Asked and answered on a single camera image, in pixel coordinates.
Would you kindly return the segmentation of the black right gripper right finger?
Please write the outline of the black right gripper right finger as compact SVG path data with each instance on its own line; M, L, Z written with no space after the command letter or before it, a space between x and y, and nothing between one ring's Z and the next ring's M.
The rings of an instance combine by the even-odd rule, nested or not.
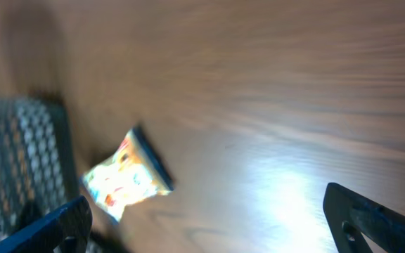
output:
M405 216L338 183L329 183L323 199L339 252L370 252L365 238L386 252L405 252Z

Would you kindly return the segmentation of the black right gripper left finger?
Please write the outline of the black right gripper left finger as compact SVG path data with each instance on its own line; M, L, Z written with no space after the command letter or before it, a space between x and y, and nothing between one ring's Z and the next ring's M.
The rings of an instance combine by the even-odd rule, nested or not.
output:
M88 201L80 196L0 242L0 253L85 253L92 225Z

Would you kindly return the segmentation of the grey plastic mesh basket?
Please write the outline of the grey plastic mesh basket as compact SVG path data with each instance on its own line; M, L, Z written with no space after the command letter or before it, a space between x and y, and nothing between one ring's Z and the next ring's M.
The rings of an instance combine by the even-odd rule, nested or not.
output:
M0 98L0 242L18 230L25 205L43 216L78 195L64 106Z

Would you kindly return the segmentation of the yellow snack chip bag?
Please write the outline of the yellow snack chip bag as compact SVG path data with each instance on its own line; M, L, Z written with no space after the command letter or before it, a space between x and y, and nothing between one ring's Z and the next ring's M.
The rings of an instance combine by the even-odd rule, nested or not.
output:
M113 155L80 181L95 204L116 223L125 207L174 190L170 173L139 125L126 133Z

